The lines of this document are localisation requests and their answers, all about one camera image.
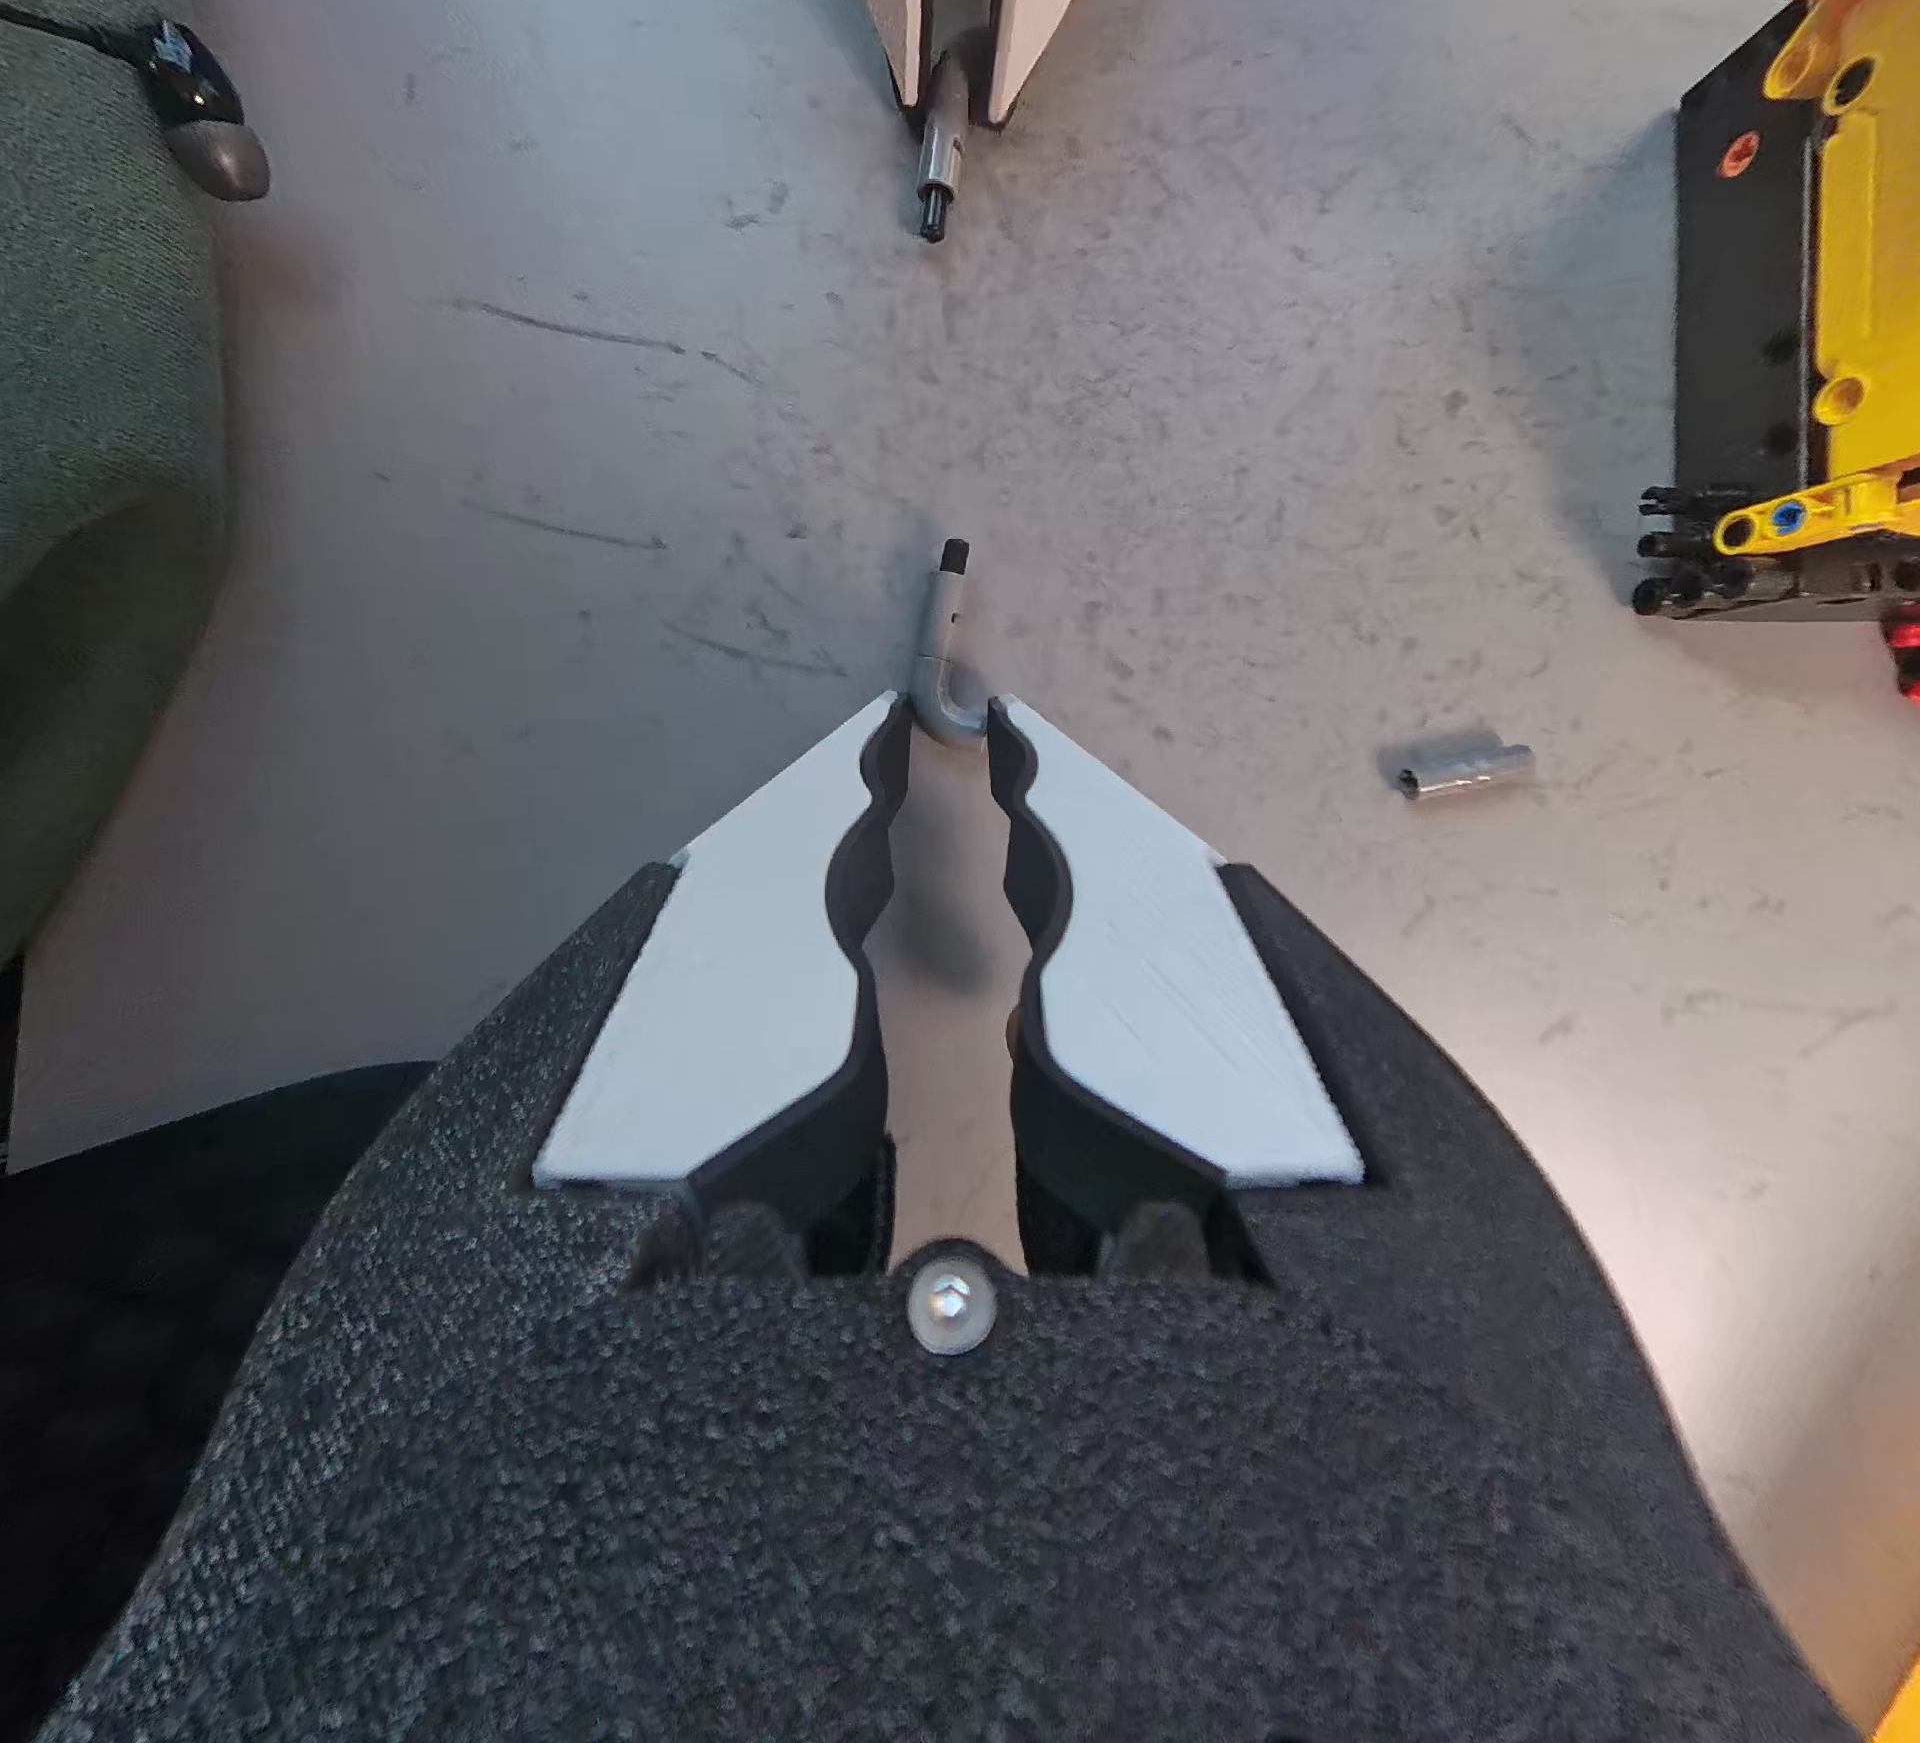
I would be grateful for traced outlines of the grey lego elbow with axle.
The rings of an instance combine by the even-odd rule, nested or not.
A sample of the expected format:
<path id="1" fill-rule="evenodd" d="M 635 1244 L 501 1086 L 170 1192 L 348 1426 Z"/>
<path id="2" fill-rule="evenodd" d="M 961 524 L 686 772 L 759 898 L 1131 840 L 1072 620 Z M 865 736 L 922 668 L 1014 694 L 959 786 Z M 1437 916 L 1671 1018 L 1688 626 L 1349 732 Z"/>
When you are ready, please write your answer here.
<path id="1" fill-rule="evenodd" d="M 907 696 L 919 728 L 947 748 L 978 748 L 988 708 L 957 692 L 957 650 L 965 616 L 971 544 L 948 538 L 926 586 L 926 602 Z"/>
<path id="2" fill-rule="evenodd" d="M 962 29 L 932 65 L 921 109 L 921 159 L 914 204 L 922 242 L 948 238 L 948 220 L 972 131 L 975 73 L 980 31 Z"/>

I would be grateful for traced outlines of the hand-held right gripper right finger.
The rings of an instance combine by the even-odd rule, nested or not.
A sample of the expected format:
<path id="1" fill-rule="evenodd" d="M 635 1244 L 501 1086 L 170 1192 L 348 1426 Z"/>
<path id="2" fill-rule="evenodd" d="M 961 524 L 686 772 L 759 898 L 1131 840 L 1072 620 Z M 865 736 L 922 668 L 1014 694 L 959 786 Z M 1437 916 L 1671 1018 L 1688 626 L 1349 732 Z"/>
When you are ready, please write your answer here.
<path id="1" fill-rule="evenodd" d="M 1002 890 L 1028 946 L 1010 1122 L 1033 1276 L 1098 1276 L 1129 1228 L 1177 1272 L 1263 1276 L 1237 1202 L 1368 1180 L 1234 868 L 1033 706 L 988 708 Z"/>

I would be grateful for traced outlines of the yellow lego vehicle model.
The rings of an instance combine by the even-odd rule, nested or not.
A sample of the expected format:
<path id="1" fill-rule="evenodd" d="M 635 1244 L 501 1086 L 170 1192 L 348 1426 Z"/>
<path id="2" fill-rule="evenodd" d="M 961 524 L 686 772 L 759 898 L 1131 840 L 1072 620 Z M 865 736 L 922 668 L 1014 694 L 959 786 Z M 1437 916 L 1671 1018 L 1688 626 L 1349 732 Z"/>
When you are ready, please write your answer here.
<path id="1" fill-rule="evenodd" d="M 1918 698 L 1918 0 L 1786 0 L 1675 123 L 1675 452 L 1644 618 L 1876 614 Z"/>

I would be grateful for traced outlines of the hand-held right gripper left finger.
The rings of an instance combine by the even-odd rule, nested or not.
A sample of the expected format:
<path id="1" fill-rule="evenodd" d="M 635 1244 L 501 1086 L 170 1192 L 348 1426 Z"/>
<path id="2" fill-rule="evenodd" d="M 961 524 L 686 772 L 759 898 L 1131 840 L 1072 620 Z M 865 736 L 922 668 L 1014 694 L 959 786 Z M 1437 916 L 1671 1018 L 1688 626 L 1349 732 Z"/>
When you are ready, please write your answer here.
<path id="1" fill-rule="evenodd" d="M 894 886 L 913 712 L 884 692 L 655 874 L 645 940 L 533 1158 L 533 1188 L 768 1214 L 816 1276 L 894 1242 L 899 1156 L 867 942 Z"/>

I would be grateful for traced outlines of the grey lego connector sleeve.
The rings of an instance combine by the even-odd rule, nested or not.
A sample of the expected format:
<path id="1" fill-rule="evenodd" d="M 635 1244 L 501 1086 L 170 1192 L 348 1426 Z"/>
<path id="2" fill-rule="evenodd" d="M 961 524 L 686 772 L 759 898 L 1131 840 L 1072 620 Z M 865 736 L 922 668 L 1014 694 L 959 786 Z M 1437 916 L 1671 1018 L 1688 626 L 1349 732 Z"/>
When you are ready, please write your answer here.
<path id="1" fill-rule="evenodd" d="M 1533 748 L 1482 740 L 1479 744 L 1413 752 L 1390 766 L 1390 788 L 1410 806 L 1435 806 L 1476 796 L 1496 796 L 1530 786 L 1536 776 Z"/>

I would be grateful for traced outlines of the person's green hoodie torso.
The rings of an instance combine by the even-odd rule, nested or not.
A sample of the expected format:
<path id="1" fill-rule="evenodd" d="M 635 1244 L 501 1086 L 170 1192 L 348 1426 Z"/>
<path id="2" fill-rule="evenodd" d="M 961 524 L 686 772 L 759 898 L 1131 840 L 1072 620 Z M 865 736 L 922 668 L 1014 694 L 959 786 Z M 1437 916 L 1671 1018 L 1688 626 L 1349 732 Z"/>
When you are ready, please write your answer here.
<path id="1" fill-rule="evenodd" d="M 6 5 L 193 29 L 189 0 Z M 4 25 L 4 964 L 112 816 L 227 568 L 212 202 L 126 65 Z"/>

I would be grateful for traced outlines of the black hoodie drawstring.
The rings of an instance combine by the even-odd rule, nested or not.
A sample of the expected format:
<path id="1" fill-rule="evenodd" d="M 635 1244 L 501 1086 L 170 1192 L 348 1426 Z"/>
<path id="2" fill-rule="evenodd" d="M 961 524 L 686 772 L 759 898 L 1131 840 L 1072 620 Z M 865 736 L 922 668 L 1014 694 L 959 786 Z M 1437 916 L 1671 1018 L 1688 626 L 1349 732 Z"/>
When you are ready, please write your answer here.
<path id="1" fill-rule="evenodd" d="M 273 192 L 273 165 L 239 89 L 193 29 L 176 21 L 84 27 L 11 5 L 2 7 L 2 23 L 126 65 L 141 79 L 165 147 L 209 198 L 253 204 Z"/>

